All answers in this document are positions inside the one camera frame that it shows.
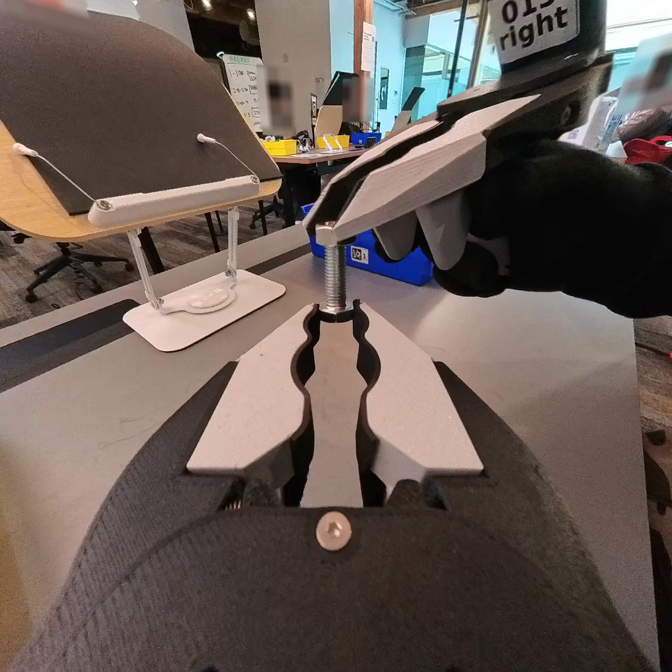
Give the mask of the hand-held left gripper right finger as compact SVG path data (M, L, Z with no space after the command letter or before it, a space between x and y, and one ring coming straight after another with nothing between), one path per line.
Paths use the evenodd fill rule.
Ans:
M365 382L356 426L363 506L382 507L403 481L482 476L483 462L430 355L359 300L352 330Z

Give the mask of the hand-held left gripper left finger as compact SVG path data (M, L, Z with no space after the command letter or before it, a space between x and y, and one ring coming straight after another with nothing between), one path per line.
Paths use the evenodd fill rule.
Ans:
M306 383L315 373L321 319L316 304L290 317L235 363L186 469L261 481L297 507L313 460Z

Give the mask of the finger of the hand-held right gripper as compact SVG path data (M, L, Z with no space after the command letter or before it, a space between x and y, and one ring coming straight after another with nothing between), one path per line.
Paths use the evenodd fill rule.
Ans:
M371 172L333 224L340 243L390 223L478 181L486 167L486 131L538 98L521 97L469 113L438 138Z
M336 222L370 173L402 158L411 149L439 137L447 130L446 120L422 119L365 150L332 178L322 191L304 219L307 235L315 237L318 226Z

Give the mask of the blue plastic bin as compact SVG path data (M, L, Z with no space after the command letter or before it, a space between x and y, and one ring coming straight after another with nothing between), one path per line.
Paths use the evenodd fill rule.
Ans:
M302 206L304 219L314 204ZM415 246L414 216L382 224L378 213L368 216L342 216L337 221L339 238L346 238L346 264L360 270L405 283L422 286L433 271L429 258ZM309 237L315 256L324 258L324 248Z

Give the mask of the silver hex bolt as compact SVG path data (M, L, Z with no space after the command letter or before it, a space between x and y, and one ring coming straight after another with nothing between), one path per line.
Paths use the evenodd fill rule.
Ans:
M352 319L354 304L347 293L346 246L324 248L324 301L319 305L324 323L344 323Z

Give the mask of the person's right forearm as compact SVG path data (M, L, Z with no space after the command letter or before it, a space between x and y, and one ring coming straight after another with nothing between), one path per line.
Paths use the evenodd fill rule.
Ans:
M555 142L546 290L634 319L671 315L671 170Z

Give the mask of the person's right hand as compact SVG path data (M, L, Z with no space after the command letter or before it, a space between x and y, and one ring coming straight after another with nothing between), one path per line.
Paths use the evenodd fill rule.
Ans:
M550 162L561 144L526 138L515 152L465 192L470 215L459 261L449 270L434 265L433 277L449 293L490 298L507 289L550 293L561 284L544 271L548 242L538 214L550 194Z

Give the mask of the beige board book stand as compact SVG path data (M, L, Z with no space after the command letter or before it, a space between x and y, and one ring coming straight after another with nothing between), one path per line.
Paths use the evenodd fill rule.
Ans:
M337 136L344 121L343 104L346 91L354 86L359 75L354 72L336 71L318 109L315 140L323 136Z

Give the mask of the wooden office desk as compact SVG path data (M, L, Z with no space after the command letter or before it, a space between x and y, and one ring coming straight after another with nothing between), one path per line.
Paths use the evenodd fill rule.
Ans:
M313 165L333 161L353 161L359 156L366 154L370 149L373 149L373 147L350 147L336 150L319 149L313 152L295 153L287 156L272 155L271 158L279 165Z

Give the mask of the black stand pole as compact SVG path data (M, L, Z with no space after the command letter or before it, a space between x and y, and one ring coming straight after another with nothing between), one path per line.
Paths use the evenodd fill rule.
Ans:
M450 98L453 96L454 92L454 85L456 81L456 75L457 75L457 69L458 69L458 61L460 57L460 47L462 44L462 37L463 37L463 32L464 32L464 25L466 21L466 12L468 8L468 2L467 0L464 0L461 2L460 6L460 16L458 20L458 29L456 33L456 44L454 46L454 52L452 56L452 61L451 61L451 69L450 69L450 77L449 77L449 85L448 85L448 93L447 93L447 98Z

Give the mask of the white book stand wooden board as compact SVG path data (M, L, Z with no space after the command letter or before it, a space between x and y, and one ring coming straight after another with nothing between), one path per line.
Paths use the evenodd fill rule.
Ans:
M237 207L280 177L179 39L65 3L1 2L1 222L58 243L126 233L147 299L123 321L154 348L185 349L284 295L237 269ZM159 296L140 231L224 209L224 269Z

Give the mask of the handwritten whiteboard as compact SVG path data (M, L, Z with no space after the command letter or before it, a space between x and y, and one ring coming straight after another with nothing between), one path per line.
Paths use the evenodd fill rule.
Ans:
M241 116L255 133L261 133L261 112L257 86L257 69L263 61L255 56L217 54L224 66L231 98Z

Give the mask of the black office chair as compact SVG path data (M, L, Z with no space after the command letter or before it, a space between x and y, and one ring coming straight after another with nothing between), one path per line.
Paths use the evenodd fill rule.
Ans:
M104 293L104 289L98 281L97 277L90 273L90 271L85 267L86 264L91 264L94 267L102 267L105 264L119 263L124 265L124 270L126 272L130 273L135 270L132 262L124 257L92 255L76 251L73 252L71 249L72 247L80 248L80 245L76 243L59 242L56 245L60 253L52 258L48 263L33 269L33 273L36 278L28 285L24 296L24 300L29 304L38 302L39 297L36 295L35 290L39 286L46 284L47 281L55 277L66 268L70 268L78 278L87 280L90 284L91 293L94 295Z

